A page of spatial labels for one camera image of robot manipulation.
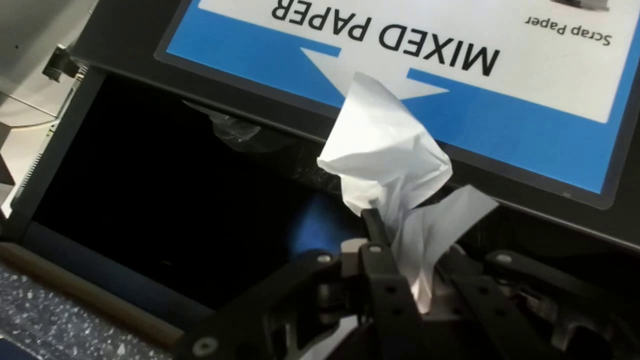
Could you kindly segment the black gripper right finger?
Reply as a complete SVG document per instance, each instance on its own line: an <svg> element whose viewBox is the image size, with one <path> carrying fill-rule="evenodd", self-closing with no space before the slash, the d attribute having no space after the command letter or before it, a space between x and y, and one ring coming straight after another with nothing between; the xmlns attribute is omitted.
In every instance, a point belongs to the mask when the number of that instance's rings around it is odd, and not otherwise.
<svg viewBox="0 0 640 360"><path fill-rule="evenodd" d="M438 360L571 360L537 331L482 263L461 249L437 261L427 330Z"/></svg>

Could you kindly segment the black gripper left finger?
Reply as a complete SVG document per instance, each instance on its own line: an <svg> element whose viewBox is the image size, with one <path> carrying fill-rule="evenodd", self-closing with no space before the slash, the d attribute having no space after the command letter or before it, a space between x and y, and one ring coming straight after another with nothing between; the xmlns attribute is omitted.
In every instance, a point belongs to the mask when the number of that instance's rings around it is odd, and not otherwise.
<svg viewBox="0 0 640 360"><path fill-rule="evenodd" d="M368 242L358 249L364 276L367 341L375 360L422 360L421 320L392 255L388 229L376 209L364 209Z"/></svg>

